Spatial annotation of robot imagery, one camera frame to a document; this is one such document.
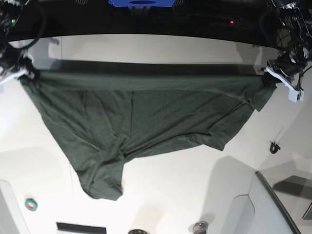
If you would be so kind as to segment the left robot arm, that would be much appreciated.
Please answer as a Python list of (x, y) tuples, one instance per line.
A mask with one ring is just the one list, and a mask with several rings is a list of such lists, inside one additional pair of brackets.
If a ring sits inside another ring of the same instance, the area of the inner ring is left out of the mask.
[(265, 72), (290, 89), (302, 91), (302, 78), (312, 60), (312, 2), (272, 0), (259, 18), (268, 45), (279, 51), (267, 62)]

